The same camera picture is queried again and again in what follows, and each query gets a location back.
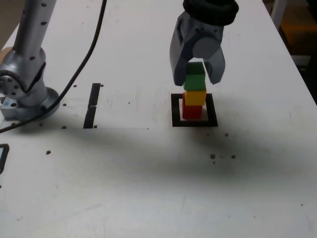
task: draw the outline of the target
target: table surface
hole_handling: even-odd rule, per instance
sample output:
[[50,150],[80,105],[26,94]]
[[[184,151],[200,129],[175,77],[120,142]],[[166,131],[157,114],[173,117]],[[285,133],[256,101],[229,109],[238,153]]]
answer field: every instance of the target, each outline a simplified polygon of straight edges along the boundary
[[[183,88],[169,44],[182,0],[109,0],[67,106],[0,135],[10,146],[0,237],[315,238],[317,108],[262,1],[238,3],[223,79],[207,84],[219,127],[173,128],[170,94]],[[46,85],[59,93],[100,6],[57,1],[43,48]],[[93,83],[104,85],[98,128],[83,129]]]

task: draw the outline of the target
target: green block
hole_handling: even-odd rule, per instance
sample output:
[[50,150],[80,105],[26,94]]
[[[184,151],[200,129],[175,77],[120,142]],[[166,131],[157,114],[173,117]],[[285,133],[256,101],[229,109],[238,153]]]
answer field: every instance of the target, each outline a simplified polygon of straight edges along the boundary
[[202,62],[188,63],[184,89],[187,91],[202,91],[205,89],[205,69]]

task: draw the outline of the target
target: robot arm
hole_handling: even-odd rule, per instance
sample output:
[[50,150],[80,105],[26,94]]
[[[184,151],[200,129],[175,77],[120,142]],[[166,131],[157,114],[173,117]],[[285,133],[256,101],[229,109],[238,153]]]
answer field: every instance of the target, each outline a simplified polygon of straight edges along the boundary
[[192,58],[204,59],[212,84],[219,83],[225,69],[221,49],[223,28],[234,21],[239,10],[235,0],[184,0],[177,19],[169,56],[174,83],[182,86]]
[[58,97],[43,82],[46,56],[41,48],[55,3],[25,1],[14,46],[0,65],[0,92],[6,95],[1,112],[6,120],[37,116]]

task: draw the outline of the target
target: floor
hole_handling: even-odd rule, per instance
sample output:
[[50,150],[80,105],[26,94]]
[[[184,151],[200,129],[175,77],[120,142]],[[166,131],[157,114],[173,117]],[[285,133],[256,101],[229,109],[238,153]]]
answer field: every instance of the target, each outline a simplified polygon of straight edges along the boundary
[[25,0],[0,0],[0,49],[20,21]]

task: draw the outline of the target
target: block tower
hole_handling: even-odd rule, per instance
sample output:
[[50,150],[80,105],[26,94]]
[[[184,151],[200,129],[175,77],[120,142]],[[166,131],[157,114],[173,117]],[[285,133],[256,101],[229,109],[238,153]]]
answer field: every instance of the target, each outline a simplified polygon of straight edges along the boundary
[[200,119],[206,101],[205,69],[202,62],[187,65],[183,93],[183,118]]

